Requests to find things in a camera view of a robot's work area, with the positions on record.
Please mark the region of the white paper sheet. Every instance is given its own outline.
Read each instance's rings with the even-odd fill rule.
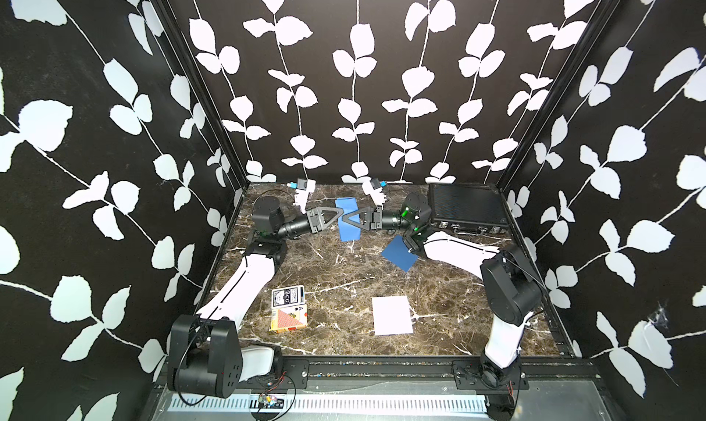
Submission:
[[[481,264],[484,260],[498,254],[498,251],[497,247],[461,240],[444,231],[435,232],[424,242],[424,252],[427,253],[428,258],[445,261],[470,272],[481,280],[483,279]]]
[[[375,335],[413,333],[407,295],[373,297]]]
[[[226,317],[240,329],[255,297],[274,275],[275,263],[271,258],[261,254],[245,256],[223,289],[196,314],[210,320]]]

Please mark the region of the blue paper square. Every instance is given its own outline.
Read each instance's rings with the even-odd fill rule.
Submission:
[[[341,197],[336,199],[336,206],[343,208],[343,214],[352,213],[358,209],[358,203],[355,197]],[[353,222],[360,222],[358,215],[351,217]],[[360,240],[360,228],[343,221],[343,217],[338,218],[338,230],[341,236],[341,242],[349,242],[351,240]]]
[[[396,235],[392,242],[385,248],[382,255],[387,260],[393,262],[404,272],[410,270],[411,266],[417,261],[418,256],[412,254],[407,245],[402,241],[401,235]]]

